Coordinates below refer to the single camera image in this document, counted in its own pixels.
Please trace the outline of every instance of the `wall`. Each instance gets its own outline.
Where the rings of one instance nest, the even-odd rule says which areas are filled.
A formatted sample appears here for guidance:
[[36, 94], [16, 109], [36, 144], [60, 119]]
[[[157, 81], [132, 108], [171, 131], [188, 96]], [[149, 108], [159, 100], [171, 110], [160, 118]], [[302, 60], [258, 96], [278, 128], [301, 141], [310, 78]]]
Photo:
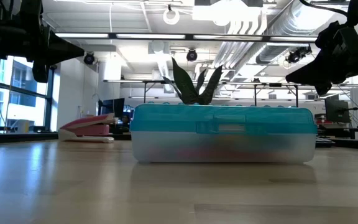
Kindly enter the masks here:
[[51, 119], [51, 130], [55, 131], [64, 124], [80, 118], [81, 114], [96, 114], [97, 98], [93, 95], [97, 92], [99, 75], [88, 68], [81, 58], [64, 61], [60, 64], [55, 77], [56, 86], [59, 81], [58, 98], [53, 91], [54, 101], [57, 101], [57, 113], [52, 109], [57, 118]]
[[101, 100], [117, 99], [120, 96], [120, 83], [106, 83], [104, 80], [104, 72], [106, 71], [106, 62], [99, 63], [99, 83], [98, 91]]
[[120, 84], [103, 82], [105, 68], [105, 63], [100, 63], [96, 73], [82, 58], [67, 60], [58, 66], [53, 78], [52, 131], [84, 114], [96, 115], [99, 99], [119, 98]]

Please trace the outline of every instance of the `plastic storage box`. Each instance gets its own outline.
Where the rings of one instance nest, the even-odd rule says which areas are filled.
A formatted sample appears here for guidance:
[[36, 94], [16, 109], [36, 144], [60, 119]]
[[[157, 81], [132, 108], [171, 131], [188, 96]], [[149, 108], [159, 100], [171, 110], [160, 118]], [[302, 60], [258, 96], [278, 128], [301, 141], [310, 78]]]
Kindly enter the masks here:
[[144, 104], [131, 133], [141, 162], [307, 162], [317, 127], [304, 108]]

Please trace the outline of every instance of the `teal box lid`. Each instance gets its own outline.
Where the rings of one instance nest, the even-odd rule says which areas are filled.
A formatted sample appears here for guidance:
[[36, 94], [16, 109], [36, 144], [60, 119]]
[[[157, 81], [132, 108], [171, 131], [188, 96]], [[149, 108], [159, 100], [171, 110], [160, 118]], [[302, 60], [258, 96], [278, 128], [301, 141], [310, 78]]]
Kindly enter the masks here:
[[317, 134], [317, 127], [306, 108], [143, 104], [135, 109], [131, 131]]

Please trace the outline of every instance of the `green plant leaf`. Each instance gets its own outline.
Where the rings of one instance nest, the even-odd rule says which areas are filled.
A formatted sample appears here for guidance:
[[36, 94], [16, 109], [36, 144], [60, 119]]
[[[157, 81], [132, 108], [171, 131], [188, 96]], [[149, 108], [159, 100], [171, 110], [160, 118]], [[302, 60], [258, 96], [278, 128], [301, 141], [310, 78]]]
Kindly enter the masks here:
[[197, 86], [196, 86], [196, 92], [198, 94], [200, 94], [200, 88], [203, 86], [204, 84], [204, 80], [205, 80], [205, 73], [206, 70], [202, 71], [201, 74], [199, 75], [198, 79], [197, 79]]
[[204, 92], [200, 95], [200, 102], [201, 105], [208, 105], [212, 102], [212, 98], [214, 96], [214, 91], [216, 87], [218, 87], [219, 81], [222, 76], [222, 65], [219, 68], [215, 69], [214, 73], [211, 75], [208, 84]]
[[194, 88], [193, 81], [189, 74], [187, 74], [184, 69], [179, 67], [174, 58], [172, 58], [173, 64], [173, 78], [175, 79], [175, 84], [180, 90], [182, 96], [182, 102], [187, 105], [192, 105], [193, 103], [198, 102], [198, 94]]
[[178, 90], [178, 88], [175, 86], [175, 84], [173, 84], [172, 81], [171, 81], [169, 78], [167, 78], [167, 77], [162, 77], [162, 78], [164, 79], [165, 83], [171, 85], [171, 86], [175, 89], [176, 93], [178, 93], [178, 96], [179, 96], [179, 98], [181, 99], [181, 93], [180, 93], [180, 91]]

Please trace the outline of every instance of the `desk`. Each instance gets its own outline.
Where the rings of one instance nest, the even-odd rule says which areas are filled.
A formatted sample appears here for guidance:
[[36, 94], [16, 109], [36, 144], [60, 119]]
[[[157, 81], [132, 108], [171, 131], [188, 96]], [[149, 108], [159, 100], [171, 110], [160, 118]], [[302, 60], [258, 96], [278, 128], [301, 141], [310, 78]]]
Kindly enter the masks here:
[[130, 141], [0, 145], [0, 223], [358, 223], [358, 150], [305, 165], [139, 164]]

